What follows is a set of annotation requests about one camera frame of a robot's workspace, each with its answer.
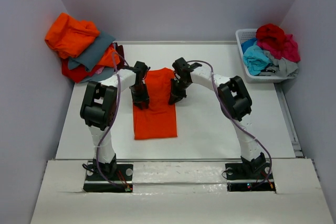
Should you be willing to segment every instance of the white platform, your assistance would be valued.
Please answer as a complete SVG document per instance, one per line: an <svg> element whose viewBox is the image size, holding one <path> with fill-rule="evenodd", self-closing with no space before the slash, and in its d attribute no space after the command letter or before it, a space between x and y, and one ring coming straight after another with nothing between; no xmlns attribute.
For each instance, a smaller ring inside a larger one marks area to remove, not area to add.
<svg viewBox="0 0 336 224"><path fill-rule="evenodd" d="M143 61L152 70L172 68L174 60L206 60L215 72L244 78L237 45L124 45L131 66ZM252 98L252 123L256 136L272 157L295 157L279 100L272 83L245 83ZM79 111L85 84L76 84L71 97L56 159L92 159L93 144ZM132 99L122 93L117 119L112 128L112 145L118 159L218 159L240 158L232 124L220 111L213 92L196 84L187 98L176 104L177 138L135 141Z"/></svg>
<svg viewBox="0 0 336 224"><path fill-rule="evenodd" d="M131 194L82 191L81 161L49 161L31 224L332 224L309 159L275 159L277 193L228 193L224 162L134 163Z"/></svg>

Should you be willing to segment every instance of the orange cloth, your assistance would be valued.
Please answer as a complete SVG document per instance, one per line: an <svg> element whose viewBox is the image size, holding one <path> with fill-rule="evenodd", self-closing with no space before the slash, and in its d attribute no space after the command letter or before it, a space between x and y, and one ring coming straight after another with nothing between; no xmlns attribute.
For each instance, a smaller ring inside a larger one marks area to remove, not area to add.
<svg viewBox="0 0 336 224"><path fill-rule="evenodd" d="M100 34L93 22L77 21L61 13L49 29L45 42L62 59L78 57Z"/></svg>
<svg viewBox="0 0 336 224"><path fill-rule="evenodd" d="M116 62L115 64L118 65L120 63L120 59L119 59L117 51L114 49L113 43L106 49L103 57L101 57L97 65L113 68L114 64L113 64L112 56L114 57L114 60Z"/></svg>
<svg viewBox="0 0 336 224"><path fill-rule="evenodd" d="M168 68L147 73L149 108L140 110L133 106L135 140L177 137L175 104L168 104L173 78L173 70Z"/></svg>

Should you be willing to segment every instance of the clothing pile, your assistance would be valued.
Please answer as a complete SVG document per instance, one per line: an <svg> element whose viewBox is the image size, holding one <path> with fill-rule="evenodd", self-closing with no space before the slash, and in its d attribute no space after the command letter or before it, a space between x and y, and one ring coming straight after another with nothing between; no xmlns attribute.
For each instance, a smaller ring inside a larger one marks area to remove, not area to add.
<svg viewBox="0 0 336 224"><path fill-rule="evenodd" d="M114 63L124 66L123 47L93 22L78 21L61 13L49 29L45 42L62 62L62 74L74 82L101 81L114 73Z"/></svg>
<svg viewBox="0 0 336 224"><path fill-rule="evenodd" d="M267 24L257 30L256 38L242 43L243 62L253 76L295 77L301 60L292 34Z"/></svg>

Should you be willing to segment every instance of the gray fabric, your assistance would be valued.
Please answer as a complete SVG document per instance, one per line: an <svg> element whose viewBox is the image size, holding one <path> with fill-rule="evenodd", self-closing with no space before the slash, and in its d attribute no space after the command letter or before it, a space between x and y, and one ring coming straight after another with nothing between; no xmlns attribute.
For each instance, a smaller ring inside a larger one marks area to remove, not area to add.
<svg viewBox="0 0 336 224"><path fill-rule="evenodd" d="M74 69L80 64L85 66L87 72L92 71L95 65L100 61L106 49L115 41L115 38L103 31L94 42L84 50L77 58L69 58L68 68Z"/></svg>
<svg viewBox="0 0 336 224"><path fill-rule="evenodd" d="M280 60L274 58L274 56L267 50L264 50L264 55L266 55L272 65L267 67L265 70L276 70L276 73L272 72L261 72L260 76L281 76L281 77L295 77L299 73L299 67L295 62L281 58Z"/></svg>
<svg viewBox="0 0 336 224"><path fill-rule="evenodd" d="M81 80L79 83L87 82L87 81L103 81L107 78L110 78L114 74L113 68L107 68L105 67L103 69L103 72L100 74L94 74L93 76L87 76L83 80Z"/></svg>

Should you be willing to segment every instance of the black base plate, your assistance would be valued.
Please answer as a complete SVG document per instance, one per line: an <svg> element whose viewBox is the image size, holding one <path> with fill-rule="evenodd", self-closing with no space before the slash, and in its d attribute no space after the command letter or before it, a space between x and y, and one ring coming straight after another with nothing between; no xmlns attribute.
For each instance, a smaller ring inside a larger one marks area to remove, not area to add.
<svg viewBox="0 0 336 224"><path fill-rule="evenodd" d="M228 183L227 191L276 191L274 182L265 182L257 187L256 185L258 183Z"/></svg>
<svg viewBox="0 0 336 224"><path fill-rule="evenodd" d="M263 180L265 176L263 174L267 174L265 172L265 168L269 167L269 163L266 163L263 167L263 169L260 171L260 173L255 173L251 175L247 175L246 172L243 169L243 164L242 163L227 163L225 164L225 170L226 171L231 171L231 173L227 172L226 173L226 178L227 180ZM271 173L268 177L268 179L273 179L273 174Z"/></svg>
<svg viewBox="0 0 336 224"><path fill-rule="evenodd" d="M92 169L92 167L92 162L88 162L88 168ZM133 171L133 164L118 164L117 173L118 171L121 172L131 190L125 190L125 186L122 184L116 173L113 176L108 177L108 179L117 184L117 187L108 183L99 173L92 174L91 172L87 172L85 175L83 190L88 193L131 193L133 191L133 174L128 176L126 174L128 169Z"/></svg>

